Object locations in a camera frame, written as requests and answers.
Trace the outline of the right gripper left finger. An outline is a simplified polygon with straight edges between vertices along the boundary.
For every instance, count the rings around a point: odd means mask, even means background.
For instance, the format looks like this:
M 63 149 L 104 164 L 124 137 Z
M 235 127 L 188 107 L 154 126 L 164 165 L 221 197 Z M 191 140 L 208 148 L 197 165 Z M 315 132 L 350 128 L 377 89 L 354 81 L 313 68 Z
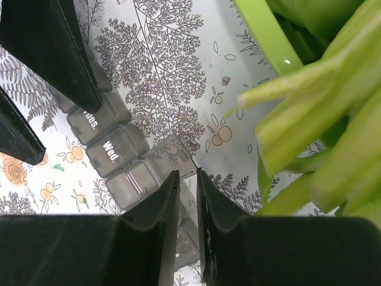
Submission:
M 1 217 L 2 285 L 172 285 L 180 176 L 119 216 Z

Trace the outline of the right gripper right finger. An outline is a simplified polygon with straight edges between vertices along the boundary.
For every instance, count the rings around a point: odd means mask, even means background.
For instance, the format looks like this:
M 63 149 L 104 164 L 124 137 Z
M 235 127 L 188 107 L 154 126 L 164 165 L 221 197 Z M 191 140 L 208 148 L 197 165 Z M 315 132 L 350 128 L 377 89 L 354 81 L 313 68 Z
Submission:
M 197 171 L 207 285 L 379 285 L 380 231 L 359 217 L 256 217 Z

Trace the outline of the grey weekly pill organizer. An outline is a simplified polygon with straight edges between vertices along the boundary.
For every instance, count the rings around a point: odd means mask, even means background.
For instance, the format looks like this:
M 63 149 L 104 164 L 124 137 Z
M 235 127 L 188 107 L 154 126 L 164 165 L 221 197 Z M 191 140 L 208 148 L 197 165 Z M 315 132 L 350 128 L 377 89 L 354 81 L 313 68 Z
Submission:
M 184 180 L 195 174 L 196 166 L 176 135 L 149 147 L 131 123 L 121 97 L 111 91 L 111 84 L 89 46 L 85 44 L 84 48 L 101 90 L 101 108 L 90 114 L 53 86 L 49 90 L 79 141 L 66 160 L 72 162 L 87 155 L 100 177 L 95 182 L 96 205 L 108 214 L 119 215 L 156 191 L 171 171 L 179 171 Z

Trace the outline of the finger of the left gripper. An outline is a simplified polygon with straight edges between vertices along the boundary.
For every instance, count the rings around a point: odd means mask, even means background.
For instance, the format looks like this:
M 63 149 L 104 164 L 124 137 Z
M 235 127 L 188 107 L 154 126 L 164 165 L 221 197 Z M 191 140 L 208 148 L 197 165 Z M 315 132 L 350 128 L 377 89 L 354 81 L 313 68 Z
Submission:
M 2 1 L 1 46 L 80 108 L 100 109 L 73 1 Z
M 42 162 L 46 152 L 41 140 L 2 88 L 1 152 L 34 166 Z

